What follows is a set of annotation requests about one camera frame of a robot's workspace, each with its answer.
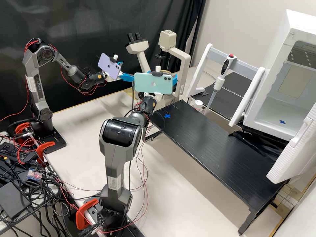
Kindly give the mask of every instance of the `small white bottle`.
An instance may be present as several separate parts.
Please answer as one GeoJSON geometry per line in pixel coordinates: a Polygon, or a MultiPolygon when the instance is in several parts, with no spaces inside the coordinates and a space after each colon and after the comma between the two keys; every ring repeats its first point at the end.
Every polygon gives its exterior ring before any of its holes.
{"type": "Polygon", "coordinates": [[[192,105],[197,111],[202,112],[203,102],[201,100],[196,100],[195,103],[192,105]]]}

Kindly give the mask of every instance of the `purple smartphone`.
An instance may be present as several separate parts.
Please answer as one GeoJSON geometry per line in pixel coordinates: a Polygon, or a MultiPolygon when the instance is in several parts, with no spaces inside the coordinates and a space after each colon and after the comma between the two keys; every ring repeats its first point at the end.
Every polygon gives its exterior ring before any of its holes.
{"type": "Polygon", "coordinates": [[[121,71],[121,66],[110,60],[109,56],[102,53],[98,62],[98,67],[106,72],[113,80],[116,80],[121,71]]]}

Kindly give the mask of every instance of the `black curtain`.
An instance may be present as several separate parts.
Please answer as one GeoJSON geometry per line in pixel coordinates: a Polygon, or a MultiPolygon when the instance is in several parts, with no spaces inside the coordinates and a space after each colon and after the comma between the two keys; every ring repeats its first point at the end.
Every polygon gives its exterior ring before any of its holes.
{"type": "MultiPolygon", "coordinates": [[[[140,70],[136,55],[125,49],[127,33],[140,32],[149,41],[145,52],[150,67],[159,62],[158,38],[161,30],[177,33],[177,47],[185,49],[186,40],[201,12],[205,0],[6,0],[0,2],[0,119],[19,112],[26,102],[23,49],[33,37],[41,37],[54,45],[71,63],[98,71],[98,56],[118,55],[124,61],[122,71],[140,70]]],[[[180,63],[171,59],[169,70],[177,71],[180,63]]],[[[55,112],[95,99],[127,87],[122,80],[98,88],[93,96],[83,96],[66,84],[59,65],[49,63],[40,68],[45,97],[55,112]]],[[[25,111],[0,123],[0,130],[8,123],[30,117],[25,111]]]]}

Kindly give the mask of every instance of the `black bench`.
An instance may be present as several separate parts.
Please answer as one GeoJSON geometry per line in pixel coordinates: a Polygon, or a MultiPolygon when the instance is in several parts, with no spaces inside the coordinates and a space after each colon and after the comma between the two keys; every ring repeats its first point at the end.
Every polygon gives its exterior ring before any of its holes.
{"type": "Polygon", "coordinates": [[[183,100],[155,111],[151,121],[249,207],[240,235],[285,184],[273,184],[266,178],[272,159],[229,136],[183,100]]]}

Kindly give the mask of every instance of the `label sticker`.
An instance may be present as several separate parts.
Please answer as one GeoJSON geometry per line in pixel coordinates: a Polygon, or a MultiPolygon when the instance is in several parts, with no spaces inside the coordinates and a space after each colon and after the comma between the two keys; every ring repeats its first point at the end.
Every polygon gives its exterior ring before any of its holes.
{"type": "Polygon", "coordinates": [[[40,77],[38,74],[36,74],[34,76],[34,83],[36,85],[37,95],[38,95],[39,99],[42,99],[44,97],[44,94],[43,94],[43,90],[42,90],[42,83],[40,81],[40,77]]]}
{"type": "Polygon", "coordinates": [[[35,93],[36,92],[36,86],[35,86],[34,78],[27,77],[26,75],[25,75],[25,78],[26,78],[27,85],[29,87],[30,92],[35,93]]]}
{"type": "Polygon", "coordinates": [[[113,189],[113,190],[119,190],[122,186],[122,178],[121,175],[119,175],[119,177],[114,178],[111,176],[108,176],[108,187],[109,189],[113,189]]]}

